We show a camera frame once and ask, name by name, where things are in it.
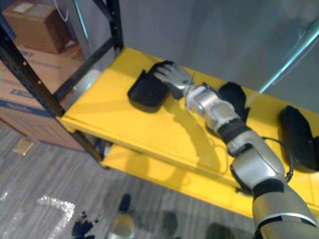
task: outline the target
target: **gray carpet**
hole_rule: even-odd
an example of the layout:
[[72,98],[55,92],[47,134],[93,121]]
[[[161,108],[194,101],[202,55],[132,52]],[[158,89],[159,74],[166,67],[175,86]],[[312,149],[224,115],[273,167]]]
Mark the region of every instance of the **gray carpet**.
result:
[[[26,156],[16,154],[11,149],[20,137],[2,127],[0,239],[70,239],[81,211],[89,219],[104,216],[92,229],[96,239],[104,239],[125,193],[132,196],[136,239],[252,237],[250,218],[114,169],[104,170],[87,153],[37,143]],[[207,191],[214,193],[213,188]],[[48,198],[42,202],[47,204],[39,201],[44,195]],[[65,224],[66,212],[53,205],[60,200],[75,205],[73,214],[67,211],[71,220]]]

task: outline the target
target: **robotic arm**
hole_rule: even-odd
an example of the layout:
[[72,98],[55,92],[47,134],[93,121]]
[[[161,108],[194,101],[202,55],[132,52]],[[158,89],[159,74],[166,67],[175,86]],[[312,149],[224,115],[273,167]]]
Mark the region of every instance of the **robotic arm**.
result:
[[175,99],[185,97],[186,108],[203,117],[207,128],[221,137],[235,157],[231,172],[254,196],[254,239],[319,238],[316,218],[288,186],[281,161],[229,102],[205,83],[196,86],[181,66],[167,64],[154,75],[168,85]]

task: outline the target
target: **lower shelf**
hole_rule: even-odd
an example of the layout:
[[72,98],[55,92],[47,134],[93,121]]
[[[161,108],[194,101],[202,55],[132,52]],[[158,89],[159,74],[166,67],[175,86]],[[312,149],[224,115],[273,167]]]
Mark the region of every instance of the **lower shelf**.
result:
[[[239,194],[235,187],[218,182],[214,178],[187,171],[148,155],[114,145],[101,165],[124,171],[210,204],[252,217],[252,197]],[[318,207],[313,205],[308,205],[308,207],[319,217]]]

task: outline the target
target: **cardboard box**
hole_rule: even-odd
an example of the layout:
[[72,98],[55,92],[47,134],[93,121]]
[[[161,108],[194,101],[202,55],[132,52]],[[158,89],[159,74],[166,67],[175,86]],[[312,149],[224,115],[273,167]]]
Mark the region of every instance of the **cardboard box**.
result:
[[[23,47],[19,47],[19,50],[51,93],[54,93],[83,62],[78,60],[78,45],[67,48],[60,55]],[[2,63],[0,118],[32,138],[83,150]]]
[[17,36],[17,45],[59,53],[70,40],[54,6],[18,1],[4,10],[3,15]]
[[18,132],[39,141],[83,150],[78,142],[44,110],[0,100],[0,118]]

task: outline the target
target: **black wire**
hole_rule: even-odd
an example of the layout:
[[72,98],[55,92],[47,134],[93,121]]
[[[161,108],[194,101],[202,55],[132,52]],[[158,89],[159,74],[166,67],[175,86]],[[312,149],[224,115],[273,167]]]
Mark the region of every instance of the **black wire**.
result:
[[275,141],[277,143],[279,143],[282,147],[285,148],[285,150],[287,151],[288,153],[288,158],[289,158],[289,161],[290,161],[290,166],[289,166],[289,171],[287,172],[286,174],[286,181],[287,183],[289,183],[289,181],[291,180],[291,178],[293,177],[293,174],[294,174],[294,168],[295,168],[295,164],[294,164],[294,157],[293,157],[293,153],[292,153],[292,150],[288,147],[288,145],[286,145],[284,142],[280,141],[280,140],[277,140],[275,138],[270,138],[270,137],[262,137],[263,139],[269,139],[269,140],[272,140],[272,141]]

